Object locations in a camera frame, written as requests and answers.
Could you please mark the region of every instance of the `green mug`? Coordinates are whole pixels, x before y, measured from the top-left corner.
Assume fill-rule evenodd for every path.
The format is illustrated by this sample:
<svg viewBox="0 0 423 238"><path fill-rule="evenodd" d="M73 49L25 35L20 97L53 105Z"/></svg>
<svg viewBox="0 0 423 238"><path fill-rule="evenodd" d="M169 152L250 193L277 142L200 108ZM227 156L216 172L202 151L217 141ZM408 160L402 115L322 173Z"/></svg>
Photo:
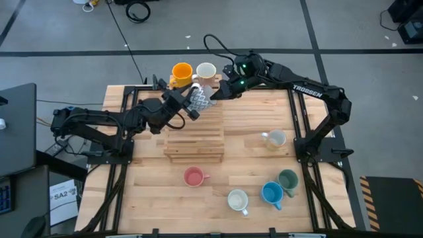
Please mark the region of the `green mug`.
<svg viewBox="0 0 423 238"><path fill-rule="evenodd" d="M286 194L293 198L295 189L298 186L298 176L291 169L281 171L276 178L276 182L284 189Z"/></svg>

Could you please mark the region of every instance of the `wooden tabletop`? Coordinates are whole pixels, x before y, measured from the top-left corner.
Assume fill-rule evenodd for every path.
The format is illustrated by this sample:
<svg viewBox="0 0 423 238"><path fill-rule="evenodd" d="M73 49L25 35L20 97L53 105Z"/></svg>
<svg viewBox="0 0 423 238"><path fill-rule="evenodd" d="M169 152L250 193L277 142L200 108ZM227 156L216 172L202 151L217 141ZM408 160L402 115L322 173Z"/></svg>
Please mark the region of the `wooden tabletop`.
<svg viewBox="0 0 423 238"><path fill-rule="evenodd" d="M103 110L120 111L123 85L109 86ZM140 99L160 97L161 93L142 91ZM145 131L134 137L134 159L128 167L119 233L258 233L275 227L277 232L312 231L301 166L295 158L295 132L286 91L249 91L240 99L222 101L225 154L222 163L171 163L163 154L165 132ZM326 116L321 100L305 95L311 128ZM304 136L304 127L300 121ZM273 129L286 132L288 142L279 151L268 151L260 135ZM100 131L115 134L115 128ZM183 171L201 167L211 178L198 188L184 184ZM355 226L342 172L319 164L326 198L346 223ZM101 165L86 180L75 230L86 226L104 200L110 165ZM283 169L294 170L299 186L294 198L284 196L282 211L264 203L261 186ZM248 216L227 205L227 195L235 188L249 196ZM320 205L316 202L319 225L323 227ZM107 228L112 227L114 203Z"/></svg>

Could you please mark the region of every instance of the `pink mug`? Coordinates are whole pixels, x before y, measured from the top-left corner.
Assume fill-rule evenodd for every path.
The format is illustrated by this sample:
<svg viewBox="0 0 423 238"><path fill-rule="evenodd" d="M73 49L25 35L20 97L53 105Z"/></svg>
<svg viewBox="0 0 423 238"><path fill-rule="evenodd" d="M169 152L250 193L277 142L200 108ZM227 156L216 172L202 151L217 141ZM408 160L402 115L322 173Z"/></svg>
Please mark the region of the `pink mug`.
<svg viewBox="0 0 423 238"><path fill-rule="evenodd" d="M189 167L184 172L184 182L190 187L200 186L204 179L210 178L210 175L205 175L198 167Z"/></svg>

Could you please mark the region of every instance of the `white mug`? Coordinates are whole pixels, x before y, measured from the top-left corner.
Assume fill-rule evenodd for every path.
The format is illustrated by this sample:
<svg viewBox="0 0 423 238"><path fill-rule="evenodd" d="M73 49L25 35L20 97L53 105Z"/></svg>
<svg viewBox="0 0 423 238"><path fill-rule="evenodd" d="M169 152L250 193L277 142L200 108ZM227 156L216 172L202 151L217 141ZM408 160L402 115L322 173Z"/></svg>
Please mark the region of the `white mug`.
<svg viewBox="0 0 423 238"><path fill-rule="evenodd" d="M262 133L262 138L266 147L270 150L277 150L281 148L286 143L286 134L285 132L275 129L269 133Z"/></svg>
<svg viewBox="0 0 423 238"><path fill-rule="evenodd" d="M201 63L197 66L192 80L198 80L201 85L213 85L216 76L216 67L212 63Z"/></svg>
<svg viewBox="0 0 423 238"><path fill-rule="evenodd" d="M204 85L203 87L199 83L193 83L191 88L196 87L191 94L191 104L188 106L188 110L196 110L201 112L209 107L217 104L216 100L210 100L210 97L214 94L211 86Z"/></svg>
<svg viewBox="0 0 423 238"><path fill-rule="evenodd" d="M229 207L235 211L242 212L244 216L247 216L247 206L249 204L249 197L241 189L232 190L227 196L227 203Z"/></svg>

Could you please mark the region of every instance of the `gray floor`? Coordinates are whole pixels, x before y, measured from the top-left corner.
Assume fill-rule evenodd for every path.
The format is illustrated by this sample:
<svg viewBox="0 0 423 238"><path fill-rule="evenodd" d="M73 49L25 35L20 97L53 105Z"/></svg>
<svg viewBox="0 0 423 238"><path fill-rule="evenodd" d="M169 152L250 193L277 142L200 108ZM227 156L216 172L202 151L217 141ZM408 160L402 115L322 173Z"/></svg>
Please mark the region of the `gray floor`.
<svg viewBox="0 0 423 238"><path fill-rule="evenodd" d="M406 46L397 32L379 26L379 13L392 0L306 2L320 49L423 48ZM0 2L0 32L17 4L18 0ZM311 49L299 0L162 0L149 5L152 15L145 24L129 22L123 7L112 6L133 50L204 49L206 33L216 34L229 48ZM395 27L388 15L384 22ZM71 0L26 1L0 46L0 52L88 50L127 50L103 1L91 13ZM319 80L313 55L263 56ZM423 180L423 55L323 55L322 59L328 81L344 87L353 102L351 120L342 131L347 147L356 151L350 156L354 177ZM190 54L135 56L135 60L144 77L156 74L165 80L180 61L192 65L210 61L218 69L227 63L215 56ZM0 89L29 82L37 84L39 99L96 103L102 102L107 85L141 84L141 79L130 56L0 58ZM37 115L51 120L53 109L64 106L39 102ZM53 142L49 128L37 125L37 148L44 150ZM79 138L71 142L76 149L81 143ZM62 156L67 161L82 159ZM74 221L64 223L53 232L71 231L73 225Z"/></svg>

